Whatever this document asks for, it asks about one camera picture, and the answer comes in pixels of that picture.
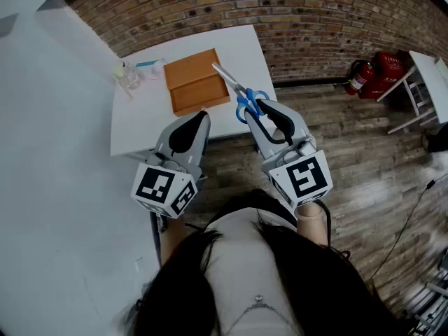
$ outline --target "person's hand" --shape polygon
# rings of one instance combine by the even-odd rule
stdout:
[[[295,210],[297,217],[297,233],[312,242],[328,246],[327,230],[323,217],[325,211],[316,203],[311,202],[299,206]]]
[[[160,259],[162,265],[166,263],[173,250],[188,234],[182,216],[178,219],[168,218],[167,222],[167,230],[160,235]]]

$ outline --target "scissors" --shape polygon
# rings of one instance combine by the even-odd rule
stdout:
[[[258,117],[265,115],[263,111],[261,111],[260,107],[257,105],[257,97],[263,99],[270,99],[266,92],[264,91],[254,91],[250,88],[244,88],[241,86],[237,80],[235,80],[230,73],[224,70],[217,63],[212,64],[213,68],[217,70],[219,75],[223,78],[223,80],[235,91],[237,94],[237,118],[240,122],[246,123],[246,120],[242,117],[241,113],[243,109],[248,109]]]

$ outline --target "blue scissors handle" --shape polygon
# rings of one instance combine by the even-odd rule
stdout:
[[[263,99],[270,99],[269,96],[267,95],[267,93],[265,91],[254,91],[250,88],[247,88],[247,99],[252,102],[253,107],[255,108],[256,113],[259,116],[264,116],[265,113],[263,111],[261,111],[260,107],[257,104],[257,97],[258,96],[262,96]]]
[[[257,115],[257,112],[253,110],[252,106],[249,104],[249,101],[246,98],[237,97],[237,102],[238,102],[238,106],[237,106],[237,110],[236,110],[237,118],[241,123],[244,123],[247,125],[246,120],[241,116],[241,113],[244,112],[244,109],[248,109],[248,110],[252,111],[253,113],[255,113],[256,115]]]
[[[247,88],[246,90],[247,90],[247,99],[242,96],[237,97],[237,102],[238,102],[237,111],[236,111],[237,118],[242,123],[247,123],[246,120],[242,116],[243,109],[250,110],[253,114],[255,114],[258,117],[265,115],[265,113],[263,111],[261,111],[260,107],[257,104],[257,101],[256,101],[257,96],[262,95],[264,97],[264,99],[270,99],[269,96],[267,95],[267,93],[264,91],[253,91],[250,88]]]

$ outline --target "black cable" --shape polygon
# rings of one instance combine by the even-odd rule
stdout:
[[[325,205],[324,202],[322,202],[320,199],[314,200],[314,202],[319,205],[324,211],[327,216],[327,241],[328,241],[328,247],[331,248],[331,213],[328,207]],[[340,253],[340,255],[345,259],[350,259],[351,252],[349,250],[345,250]]]
[[[425,192],[426,192],[428,189],[431,189],[431,188],[434,186],[434,184],[435,184],[436,181],[439,181],[440,179],[442,179],[442,178],[444,178],[444,177],[446,177],[446,176],[448,176],[448,174],[445,174],[444,176],[441,176],[440,178],[437,178],[437,179],[435,179],[435,180],[433,179],[431,182],[429,182],[429,183],[426,185],[425,190],[420,194],[419,200],[417,200],[417,203],[414,205],[414,208],[412,208],[412,210],[411,210],[411,214],[407,217],[405,226],[404,226],[403,229],[400,231],[400,234],[398,235],[398,238],[396,239],[395,244],[392,246],[391,251],[389,251],[389,254],[387,254],[387,256],[385,257],[385,259],[383,260],[383,262],[381,263],[381,265],[378,266],[377,271],[374,272],[374,274],[370,277],[370,280],[373,279],[373,277],[374,277],[374,276],[378,273],[378,271],[382,268],[382,266],[383,266],[384,263],[387,261],[387,259],[389,259],[389,256],[391,256],[392,251],[395,249],[395,247],[397,246],[398,241],[400,240],[401,236],[403,235],[403,232],[405,231],[405,229],[406,229],[406,227],[407,227],[407,224],[409,223],[409,220],[410,220],[410,218],[412,217],[412,214],[414,213],[414,210],[417,208],[417,205],[419,205],[420,200],[421,200],[421,198],[423,197],[423,194],[425,194]]]
[[[201,227],[198,227],[198,226],[196,226],[196,225],[189,224],[189,223],[185,223],[185,226],[186,226],[186,227],[193,228],[193,229],[196,229],[196,230],[204,230],[204,229],[201,228]]]

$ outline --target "chair leg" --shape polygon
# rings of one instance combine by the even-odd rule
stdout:
[[[411,76],[415,71],[417,70],[417,67],[414,65],[411,67],[411,69],[402,77],[400,80],[395,82],[391,88],[389,88],[385,93],[383,93],[381,96],[377,98],[377,102],[380,102],[385,96],[387,96],[389,93],[391,93],[396,87],[401,84],[406,78]]]
[[[415,117],[415,118],[413,118],[411,120],[408,120],[407,122],[403,123],[402,125],[399,125],[398,127],[390,129],[389,131],[387,131],[387,134],[394,133],[394,132],[396,132],[398,130],[401,130],[402,128],[404,128],[406,126],[411,125],[412,123],[425,118],[426,116],[430,115],[434,111],[435,111],[434,107],[431,107],[427,111],[423,112],[421,115],[418,115],[417,117]]]
[[[435,119],[437,119],[437,115],[435,115],[434,117],[431,117],[431,118],[429,118],[427,120],[424,120],[422,123],[420,123],[420,126],[423,126],[426,123],[429,123],[430,121],[435,120]]]
[[[414,107],[414,112],[416,116],[420,116],[419,108],[417,107],[417,104],[415,103],[414,95],[411,92],[411,89],[409,88],[409,85],[407,84],[407,81],[404,80],[403,84],[405,85],[405,89],[407,94],[409,95],[409,98],[411,99],[412,107]]]

